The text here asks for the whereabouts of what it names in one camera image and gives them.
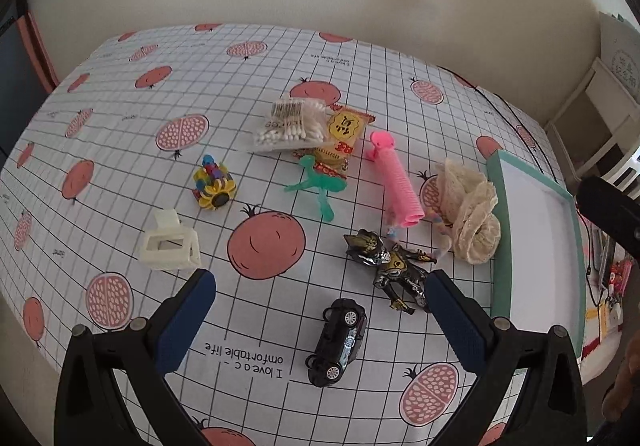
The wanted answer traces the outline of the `orange snack packet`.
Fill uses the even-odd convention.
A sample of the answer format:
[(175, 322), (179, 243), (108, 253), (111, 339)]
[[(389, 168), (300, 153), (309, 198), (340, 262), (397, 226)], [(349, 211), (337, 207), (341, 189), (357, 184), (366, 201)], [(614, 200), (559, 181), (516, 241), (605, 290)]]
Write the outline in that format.
[(329, 131), (329, 144), (317, 148), (296, 149), (293, 156), (301, 159), (306, 155), (312, 155), (316, 159), (314, 170), (346, 180), (348, 159), (367, 126), (375, 121), (375, 117), (365, 111), (340, 104), (330, 105), (328, 113), (330, 116), (326, 128)]

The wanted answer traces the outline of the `pink hair roller clip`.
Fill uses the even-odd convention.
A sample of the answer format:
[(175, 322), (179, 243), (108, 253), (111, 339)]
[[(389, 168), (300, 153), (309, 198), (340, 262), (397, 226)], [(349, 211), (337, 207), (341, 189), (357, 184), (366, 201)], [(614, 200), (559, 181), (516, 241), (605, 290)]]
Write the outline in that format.
[(403, 229), (416, 226), (425, 217), (425, 213), (400, 161), (394, 137), (389, 132), (375, 130), (370, 133), (369, 140), (372, 147), (367, 156), (373, 161), (378, 177), (382, 180), (392, 225)]

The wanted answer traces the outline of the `black toy car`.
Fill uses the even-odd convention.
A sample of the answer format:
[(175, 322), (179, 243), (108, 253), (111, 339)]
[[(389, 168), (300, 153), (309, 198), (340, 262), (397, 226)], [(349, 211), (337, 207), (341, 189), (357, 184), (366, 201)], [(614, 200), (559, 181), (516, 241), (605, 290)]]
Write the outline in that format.
[(314, 353), (305, 360), (308, 380), (317, 388), (342, 379), (357, 355), (368, 321), (364, 308), (353, 299), (336, 299), (322, 312), (322, 319)]

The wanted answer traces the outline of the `pomegranate grid tablecloth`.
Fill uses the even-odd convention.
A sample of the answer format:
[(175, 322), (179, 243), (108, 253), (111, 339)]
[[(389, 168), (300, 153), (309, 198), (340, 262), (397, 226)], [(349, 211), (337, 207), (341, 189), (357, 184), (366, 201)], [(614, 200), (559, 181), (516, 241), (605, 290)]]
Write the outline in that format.
[[(139, 260), (155, 209), (174, 209), (200, 240), (217, 298), (168, 378), (206, 430), (256, 445), (426, 445), (444, 418), (403, 416), (413, 382), (473, 383), (435, 318), (390, 307), (344, 235), (381, 232), (375, 166), (355, 148), (347, 186), (321, 218), (313, 189), (285, 192), (304, 170), (250, 142), (277, 98), (317, 96), (375, 117), (414, 187), (447, 158), (485, 162), (481, 137), (553, 180), (538, 123), (449, 70), (355, 39), (259, 25), (178, 26), (108, 39), (28, 121), (1, 172), (1, 291), (15, 315), (42, 314), (30, 343), (58, 374), (70, 332), (150, 316), (186, 281)], [(367, 314), (355, 359), (317, 388), (306, 358), (336, 299)]]

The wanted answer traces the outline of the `teal white shallow box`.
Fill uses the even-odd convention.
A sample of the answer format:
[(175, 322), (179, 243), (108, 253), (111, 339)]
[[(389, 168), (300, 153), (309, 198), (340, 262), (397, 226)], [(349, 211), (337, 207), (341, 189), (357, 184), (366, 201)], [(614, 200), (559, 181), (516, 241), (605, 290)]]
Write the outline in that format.
[(550, 177), (506, 151), (486, 163), (498, 203), (501, 239), (494, 255), (491, 315), (545, 333), (554, 325), (582, 355), (586, 266), (575, 200)]

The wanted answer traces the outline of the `cotton swab bag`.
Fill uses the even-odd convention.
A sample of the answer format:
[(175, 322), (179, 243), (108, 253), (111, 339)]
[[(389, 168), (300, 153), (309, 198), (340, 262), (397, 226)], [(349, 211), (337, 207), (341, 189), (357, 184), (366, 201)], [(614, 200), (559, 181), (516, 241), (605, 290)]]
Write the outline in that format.
[(277, 99), (253, 135), (253, 151), (297, 151), (330, 145), (329, 107), (319, 99)]

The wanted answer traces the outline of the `black gold robot figure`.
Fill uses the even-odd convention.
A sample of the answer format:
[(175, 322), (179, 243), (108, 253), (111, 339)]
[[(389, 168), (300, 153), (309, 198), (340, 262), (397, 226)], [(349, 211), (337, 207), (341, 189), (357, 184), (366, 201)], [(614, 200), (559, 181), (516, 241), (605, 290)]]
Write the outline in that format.
[(420, 249), (402, 247), (367, 229), (344, 235), (346, 255), (375, 269), (373, 286), (382, 290), (395, 311), (412, 315), (416, 309), (428, 312), (425, 281), (430, 272), (421, 263), (436, 264), (437, 258)]

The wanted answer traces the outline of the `cream hair claw clip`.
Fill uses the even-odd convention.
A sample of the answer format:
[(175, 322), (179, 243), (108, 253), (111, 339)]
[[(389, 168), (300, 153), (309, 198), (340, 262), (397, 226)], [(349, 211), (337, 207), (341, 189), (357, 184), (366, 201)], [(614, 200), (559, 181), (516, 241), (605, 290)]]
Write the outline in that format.
[(183, 225), (174, 209), (155, 209), (153, 215), (155, 227), (143, 233), (139, 260), (154, 271), (201, 267), (196, 230)]

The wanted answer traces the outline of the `white shelf unit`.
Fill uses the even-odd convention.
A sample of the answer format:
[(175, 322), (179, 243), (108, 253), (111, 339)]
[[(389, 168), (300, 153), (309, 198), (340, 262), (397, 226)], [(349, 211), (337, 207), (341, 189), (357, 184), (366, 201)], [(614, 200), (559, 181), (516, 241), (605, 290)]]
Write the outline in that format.
[(600, 53), (544, 126), (574, 191), (595, 175), (639, 199), (639, 30), (601, 12)]

